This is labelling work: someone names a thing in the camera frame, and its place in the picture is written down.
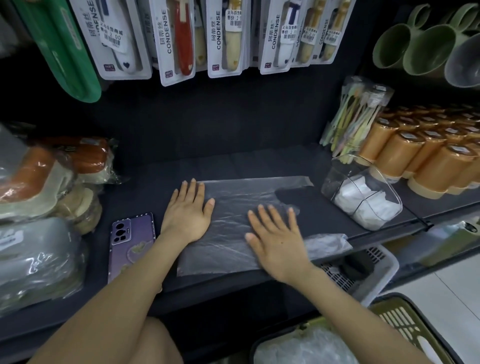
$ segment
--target smartphone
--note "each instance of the smartphone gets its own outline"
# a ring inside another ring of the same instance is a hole
[[[153,214],[125,218],[112,224],[108,282],[145,255],[155,242]]]

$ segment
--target green mug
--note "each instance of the green mug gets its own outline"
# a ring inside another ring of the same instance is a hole
[[[442,78],[450,53],[468,39],[463,32],[477,14],[478,4],[465,4],[448,24],[435,25],[414,38],[403,57],[405,71],[413,76]]]
[[[406,24],[400,23],[388,28],[378,38],[373,48],[373,63],[378,68],[403,68],[403,56],[412,39],[420,35],[420,30],[430,16],[430,5],[416,6]]]

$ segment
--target finger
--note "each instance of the finger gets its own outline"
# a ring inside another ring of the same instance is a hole
[[[263,205],[258,205],[258,214],[269,232],[275,232],[278,230]]]
[[[258,257],[258,260],[260,260],[260,263],[263,261],[265,257],[265,249],[260,241],[260,239],[257,238],[255,234],[252,234],[251,232],[248,232],[245,234],[245,239],[247,240],[248,245],[253,249],[255,254]]]
[[[248,212],[248,220],[250,221],[253,231],[260,236],[260,239],[264,240],[265,237],[268,236],[268,231],[252,210]]]
[[[172,197],[170,198],[170,202],[168,203],[167,208],[172,206],[177,201],[178,196],[179,196],[179,191],[177,189],[175,189],[172,193]]]
[[[292,207],[288,209],[288,226],[290,226],[290,230],[300,234],[299,226],[297,225],[297,216]]]
[[[215,199],[211,198],[207,201],[204,207],[204,216],[212,218],[213,208],[215,207]]]
[[[197,181],[192,178],[190,181],[190,187],[188,188],[187,195],[185,196],[185,202],[193,202],[195,198],[195,191],[197,190]]]
[[[187,194],[187,181],[181,183],[179,196],[177,197],[178,201],[185,201],[185,195]]]
[[[205,183],[202,182],[198,184],[197,196],[195,196],[194,202],[199,206],[203,206],[204,200],[205,200]]]
[[[280,229],[280,230],[286,230],[287,226],[283,222],[282,217],[276,210],[276,208],[273,205],[268,205],[268,211],[270,212],[270,215],[272,216],[272,219],[275,223],[275,225]]]

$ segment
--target clear plastic container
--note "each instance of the clear plastic container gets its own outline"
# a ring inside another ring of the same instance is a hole
[[[377,172],[375,178],[371,169]],[[382,173],[367,160],[352,154],[332,159],[322,194],[371,231],[380,229],[403,209],[400,197]]]

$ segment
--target green plastic item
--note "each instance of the green plastic item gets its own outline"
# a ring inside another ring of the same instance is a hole
[[[102,94],[95,69],[65,0],[12,0],[60,86],[83,102]]]

